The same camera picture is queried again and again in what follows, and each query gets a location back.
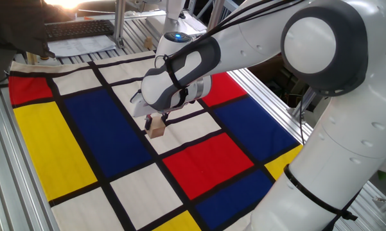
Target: red square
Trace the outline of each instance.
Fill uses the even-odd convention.
[[[211,107],[246,94],[245,90],[229,74],[220,73],[213,75],[210,93],[203,100],[207,106]]]
[[[12,105],[20,105],[34,99],[51,98],[53,94],[45,78],[9,78],[10,101]]]
[[[253,166],[226,133],[163,161],[191,200]]]

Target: black grid line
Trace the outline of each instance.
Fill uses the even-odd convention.
[[[124,107],[122,102],[119,100],[117,95],[112,90],[112,86],[117,85],[117,84],[116,83],[113,83],[113,84],[107,83],[107,81],[105,80],[105,78],[103,77],[103,75],[101,74],[101,72],[99,70],[99,68],[104,68],[107,66],[119,65],[119,64],[122,64],[124,62],[134,62],[135,60],[145,60],[148,58],[151,58],[151,57],[147,56],[147,57],[142,57],[142,58],[138,58],[138,59],[124,60],[124,61],[115,62],[115,63],[111,63],[111,64],[104,64],[104,65],[96,65],[94,62],[89,62],[89,66],[86,69],[92,69],[93,70],[94,74],[96,75],[97,79],[100,81],[102,86],[96,87],[94,89],[88,89],[88,90],[84,90],[84,91],[80,91],[80,92],[75,92],[73,94],[68,94],[65,96],[60,95],[60,93],[58,91],[58,87],[56,86],[55,82],[53,81],[53,78],[59,77],[59,74],[51,77],[51,73],[46,73],[48,75],[45,75],[45,78],[47,79],[47,84],[49,85],[49,87],[53,93],[53,98],[38,99],[38,100],[34,101],[34,103],[46,103],[46,102],[52,101],[52,100],[54,100],[56,102],[62,115],[64,116],[64,119],[66,120],[68,126],[70,127],[75,139],[77,140],[79,146],[81,147],[87,161],[89,162],[91,169],[93,170],[94,174],[96,175],[96,178],[98,179],[98,181],[96,183],[93,183],[93,184],[88,185],[86,187],[83,187],[75,192],[71,192],[67,195],[64,195],[64,196],[61,196],[57,199],[49,201],[49,203],[51,206],[55,206],[55,205],[58,205],[60,203],[65,202],[67,200],[70,200],[71,198],[77,197],[77,196],[85,194],[91,190],[94,190],[98,187],[101,187],[103,189],[103,192],[105,193],[108,201],[110,202],[111,206],[113,207],[114,212],[116,213],[117,217],[119,218],[120,223],[123,226],[123,228],[125,230],[135,230],[127,212],[125,211],[125,208],[122,206],[122,204],[118,200],[118,197],[117,197],[116,193],[114,192],[114,190],[112,189],[110,183],[114,180],[117,180],[117,179],[123,177],[123,176],[126,176],[126,175],[133,173],[133,172],[136,172],[136,171],[138,171],[146,166],[149,166],[150,164],[156,163],[157,166],[159,167],[160,171],[164,175],[164,177],[167,179],[167,181],[169,182],[169,184],[171,185],[173,190],[176,192],[177,196],[181,199],[183,205],[176,208],[175,210],[171,211],[170,213],[167,213],[163,217],[156,219],[155,221],[151,222],[150,224],[141,228],[140,230],[142,230],[142,231],[146,230],[147,231],[147,230],[152,230],[154,228],[157,228],[160,225],[162,225],[163,223],[169,221],[170,219],[174,218],[175,216],[178,216],[179,214],[183,213],[186,210],[189,211],[189,213],[191,214],[191,216],[193,217],[195,222],[199,225],[201,230],[210,230],[209,227],[207,226],[206,222],[201,218],[200,214],[196,210],[195,205],[210,198],[211,196],[215,195],[218,191],[228,187],[229,185],[236,183],[237,181],[250,175],[251,173],[255,172],[258,169],[262,170],[262,172],[265,175],[267,175],[267,177],[270,179],[270,181],[272,183],[274,183],[275,180],[271,176],[271,174],[268,172],[268,170],[266,169],[265,164],[275,160],[276,158],[278,158],[282,154],[286,153],[287,151],[294,149],[299,144],[296,143],[294,145],[291,145],[290,147],[287,147],[286,149],[280,151],[279,153],[276,153],[275,155],[273,155],[273,156],[271,156],[263,161],[259,161],[256,158],[254,158],[252,156],[252,154],[246,149],[246,147],[235,137],[235,135],[231,131],[229,131],[229,129],[223,124],[223,122],[221,122],[221,120],[213,112],[213,110],[215,108],[219,108],[219,107],[222,107],[222,106],[228,105],[230,103],[233,103],[233,102],[236,102],[236,101],[239,101],[241,99],[245,99],[245,98],[249,97],[248,94],[246,94],[244,96],[240,96],[238,98],[231,99],[229,101],[223,102],[219,105],[214,105],[212,107],[208,107],[200,99],[200,100],[198,100],[198,103],[201,104],[201,106],[203,107],[203,110],[199,110],[197,112],[193,112],[192,114],[185,115],[183,117],[167,121],[168,124],[178,123],[178,122],[183,121],[185,119],[189,119],[190,117],[197,116],[199,114],[207,112],[211,115],[211,117],[215,120],[215,122],[220,126],[221,130],[210,133],[209,135],[206,135],[202,139],[200,138],[196,141],[189,142],[188,144],[185,144],[185,145],[183,144],[182,146],[175,148],[174,150],[170,150],[170,151],[167,151],[166,153],[158,155],[158,153],[154,150],[154,148],[151,146],[151,144],[148,142],[147,138],[145,137],[145,131],[140,130],[140,128],[138,127],[136,122],[133,120],[132,116],[128,113],[128,111],[126,110],[126,108]],[[28,76],[29,74],[31,74],[31,73],[25,73],[25,75],[23,75],[23,76],[24,77],[31,77],[31,76]],[[133,131],[136,133],[136,135],[139,137],[139,139],[143,143],[143,146],[148,150],[149,154],[152,156],[152,160],[149,160],[145,163],[142,163],[138,166],[135,166],[131,169],[128,169],[128,170],[126,170],[118,175],[112,176],[110,178],[106,178],[104,176],[104,174],[102,173],[101,168],[99,167],[97,161],[95,160],[94,156],[92,155],[86,141],[82,137],[79,129],[76,127],[75,122],[73,121],[73,118],[69,115],[69,111],[66,108],[66,106],[64,105],[64,100],[63,100],[65,98],[74,97],[74,96],[77,96],[80,94],[85,94],[86,92],[92,92],[92,91],[96,91],[96,90],[100,90],[100,89],[105,89],[108,92],[109,96],[112,98],[115,105],[119,108],[120,112],[124,115],[126,121],[129,123],[129,125],[132,127]],[[214,136],[220,135],[221,133],[226,133],[232,139],[232,141],[242,150],[242,152],[244,152],[244,154],[250,159],[250,161],[254,165],[252,167],[242,171],[241,173],[238,173],[234,177],[216,185],[214,188],[208,190],[207,192],[201,194],[200,196],[190,200],[187,197],[184,190],[182,189],[182,187],[176,181],[176,179],[174,178],[174,176],[172,175],[170,170],[164,164],[163,159],[166,157],[169,157],[175,153],[178,153],[187,147],[194,146],[197,143],[203,142],[203,141],[210,139]],[[249,213],[250,211],[252,211],[258,203],[259,203],[259,201],[248,206],[246,209],[243,209],[241,212],[239,212],[236,215],[234,215],[233,217],[229,218],[225,223],[221,224],[215,230],[223,230],[223,229],[229,227],[230,225],[235,223],[238,219],[240,219],[242,216],[244,216],[247,213]]]

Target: colorful mat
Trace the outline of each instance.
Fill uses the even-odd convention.
[[[241,231],[300,151],[226,73],[149,139],[129,101],[153,66],[153,52],[13,63],[15,116],[61,230]]]

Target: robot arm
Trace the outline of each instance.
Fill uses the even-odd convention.
[[[244,2],[230,17],[243,11],[243,9],[250,8],[251,10],[237,16],[235,21],[231,20],[226,23],[225,25],[229,26],[228,29],[221,30],[210,37],[191,42],[191,39],[185,41],[184,38],[188,36],[182,33],[166,34],[162,37],[157,48],[159,61],[161,55],[172,55],[176,52],[177,50],[173,50],[175,47],[182,49],[169,57],[170,67],[163,64],[160,68],[147,72],[141,85],[143,98],[140,95],[134,98],[134,102],[137,102],[138,99],[140,102],[138,105],[148,104],[156,111],[165,112],[180,104],[180,100],[183,99],[180,96],[180,88],[187,87],[190,92],[184,101],[185,103],[197,99],[195,95],[191,94],[197,91],[195,85],[191,85],[191,83],[200,77],[248,67],[277,55],[280,52],[279,38],[286,22],[309,2],[249,0]],[[257,3],[264,4],[251,8]],[[264,10],[268,13],[277,9],[281,10],[259,19],[231,26],[237,20],[246,16],[250,17],[251,12]],[[265,31],[263,36],[259,36],[259,31]],[[177,83],[175,85],[175,81],[171,80],[168,68],[172,69],[180,86],[177,87]]]
[[[197,98],[192,93],[200,86],[209,90],[206,76],[279,52],[317,93],[337,96],[286,174],[252,212],[246,231],[321,231],[343,215],[337,211],[386,159],[386,0],[311,2],[247,0],[217,33],[194,42],[181,33],[165,35],[157,50],[161,66],[147,72],[132,98],[138,116],[180,109]],[[262,9],[268,10],[258,17]],[[162,55],[168,55],[165,62]]]

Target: bright light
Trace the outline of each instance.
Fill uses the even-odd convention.
[[[65,9],[73,9],[80,3],[86,3],[95,0],[44,0],[47,4],[59,5]]]

